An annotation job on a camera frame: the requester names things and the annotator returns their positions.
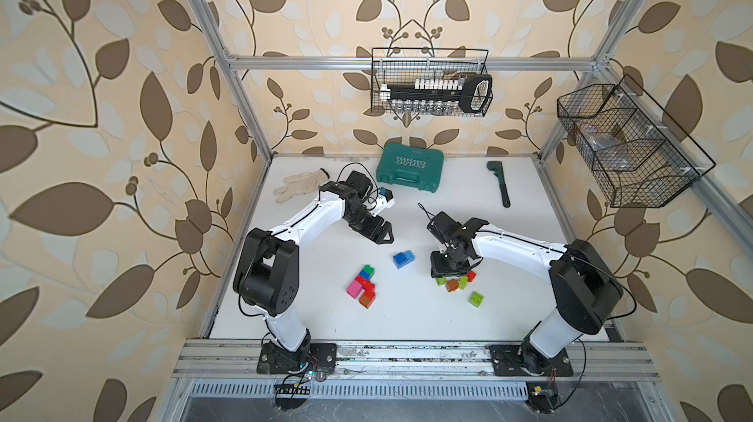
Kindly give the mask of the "pink lego brick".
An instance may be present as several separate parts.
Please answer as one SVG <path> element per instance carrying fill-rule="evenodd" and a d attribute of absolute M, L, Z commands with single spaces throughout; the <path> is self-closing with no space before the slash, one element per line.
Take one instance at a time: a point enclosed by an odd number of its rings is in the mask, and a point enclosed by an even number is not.
<path fill-rule="evenodd" d="M 348 296 L 351 296 L 351 298 L 354 298 L 354 300 L 358 300 L 358 298 L 360 298 L 360 294 L 362 294 L 363 291 L 364 286 L 358 280 L 352 281 L 346 289 Z"/>

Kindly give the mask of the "blue long lego brick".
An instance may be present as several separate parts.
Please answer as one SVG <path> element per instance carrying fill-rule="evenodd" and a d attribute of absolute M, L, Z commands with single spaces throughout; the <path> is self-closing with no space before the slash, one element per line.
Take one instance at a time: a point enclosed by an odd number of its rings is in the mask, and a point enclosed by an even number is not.
<path fill-rule="evenodd" d="M 392 257 L 395 267 L 400 270 L 415 261 L 415 255 L 411 251 L 402 251 Z"/>

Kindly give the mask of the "green square lego brick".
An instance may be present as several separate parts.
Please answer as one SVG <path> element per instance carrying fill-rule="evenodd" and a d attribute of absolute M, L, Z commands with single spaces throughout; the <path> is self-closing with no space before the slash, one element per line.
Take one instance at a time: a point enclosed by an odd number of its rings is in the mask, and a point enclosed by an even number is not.
<path fill-rule="evenodd" d="M 368 273 L 370 273 L 370 274 L 372 275 L 372 278 L 374 277 L 374 274 L 375 274 L 375 269 L 374 269 L 374 268 L 373 268 L 372 266 L 370 266 L 370 265 L 366 265 L 366 266 L 365 266 L 365 267 L 364 267 L 364 268 L 362 269 L 362 271 L 366 271 L 366 272 L 368 272 Z"/>

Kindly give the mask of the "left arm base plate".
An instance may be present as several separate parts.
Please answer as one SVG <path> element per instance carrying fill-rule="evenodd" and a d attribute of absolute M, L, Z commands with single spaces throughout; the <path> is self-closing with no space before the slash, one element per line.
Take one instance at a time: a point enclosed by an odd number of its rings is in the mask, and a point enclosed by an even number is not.
<path fill-rule="evenodd" d="M 299 374 L 313 371 L 325 375 L 335 372 L 337 345 L 334 343 L 304 344 L 293 353 L 275 343 L 264 343 L 256 371 L 262 375 Z"/>

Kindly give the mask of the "lime green small lego brick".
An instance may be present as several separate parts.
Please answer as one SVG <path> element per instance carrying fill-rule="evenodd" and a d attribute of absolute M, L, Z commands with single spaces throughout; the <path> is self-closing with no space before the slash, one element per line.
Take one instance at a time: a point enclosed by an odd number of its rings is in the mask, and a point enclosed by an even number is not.
<path fill-rule="evenodd" d="M 475 308 L 480 308 L 483 302 L 484 302 L 484 296 L 482 296 L 481 294 L 477 292 L 472 292 L 468 300 L 468 303 L 471 306 L 474 306 Z"/>

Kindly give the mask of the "red long lego brick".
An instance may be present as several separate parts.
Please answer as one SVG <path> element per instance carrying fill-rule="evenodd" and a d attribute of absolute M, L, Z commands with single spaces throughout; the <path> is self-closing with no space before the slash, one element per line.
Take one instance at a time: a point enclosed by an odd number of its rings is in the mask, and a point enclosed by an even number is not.
<path fill-rule="evenodd" d="M 366 294 L 367 296 L 371 296 L 374 298 L 376 296 L 375 293 L 375 285 L 366 278 L 362 276 L 357 276 L 354 280 L 354 287 L 355 292 L 352 294 L 353 298 L 359 298 L 362 294 Z"/>

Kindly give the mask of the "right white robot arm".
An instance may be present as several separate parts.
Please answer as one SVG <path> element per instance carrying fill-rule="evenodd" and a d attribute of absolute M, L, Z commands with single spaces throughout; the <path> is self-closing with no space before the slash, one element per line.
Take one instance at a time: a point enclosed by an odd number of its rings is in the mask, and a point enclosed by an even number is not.
<path fill-rule="evenodd" d="M 430 213 L 427 231 L 441 244 L 431 254 L 431 277 L 469 277 L 483 260 L 529 272 L 551 285 L 555 308 L 523 339 L 521 365 L 531 373 L 583 335 L 598 334 L 625 291 L 598 252 L 583 240 L 548 243 L 522 237 L 480 218 L 462 224 Z"/>

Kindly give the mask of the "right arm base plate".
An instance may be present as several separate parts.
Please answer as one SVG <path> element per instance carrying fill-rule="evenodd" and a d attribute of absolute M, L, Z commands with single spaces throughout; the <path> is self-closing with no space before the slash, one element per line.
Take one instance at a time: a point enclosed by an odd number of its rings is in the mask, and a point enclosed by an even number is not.
<path fill-rule="evenodd" d="M 572 377 L 575 373 L 566 349 L 555 357 L 544 357 L 536 349 L 520 345 L 491 345 L 488 348 L 497 377 Z"/>

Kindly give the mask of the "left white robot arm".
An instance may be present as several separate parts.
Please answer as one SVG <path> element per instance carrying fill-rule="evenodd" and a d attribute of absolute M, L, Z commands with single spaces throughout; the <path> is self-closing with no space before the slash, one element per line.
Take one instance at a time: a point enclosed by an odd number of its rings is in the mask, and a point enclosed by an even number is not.
<path fill-rule="evenodd" d="M 329 180 L 317 188 L 313 202 L 286 222 L 246 234 L 233 290 L 242 302 L 261 310 L 274 344 L 297 353 L 310 341 L 293 306 L 300 285 L 300 249 L 341 220 L 376 245 L 391 244 L 392 226 L 380 213 L 392 206 L 391 190 L 353 171 L 343 181 Z"/>

